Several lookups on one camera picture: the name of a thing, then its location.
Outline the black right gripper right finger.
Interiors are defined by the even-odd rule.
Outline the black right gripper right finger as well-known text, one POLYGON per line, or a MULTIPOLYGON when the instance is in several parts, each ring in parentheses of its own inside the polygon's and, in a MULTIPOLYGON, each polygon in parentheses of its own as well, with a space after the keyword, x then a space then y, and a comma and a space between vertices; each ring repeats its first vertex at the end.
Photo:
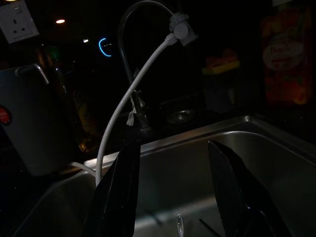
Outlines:
POLYGON ((213 189, 228 237, 289 237, 269 193, 229 147, 208 141, 213 189))

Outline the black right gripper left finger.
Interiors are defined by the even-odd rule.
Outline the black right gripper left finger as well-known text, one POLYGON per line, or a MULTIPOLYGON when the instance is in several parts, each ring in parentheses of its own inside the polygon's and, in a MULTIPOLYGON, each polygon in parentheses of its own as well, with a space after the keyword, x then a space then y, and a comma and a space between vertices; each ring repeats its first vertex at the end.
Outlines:
POLYGON ((138 140, 120 150, 96 187, 82 230, 84 237, 134 235, 140 152, 141 144, 138 140))

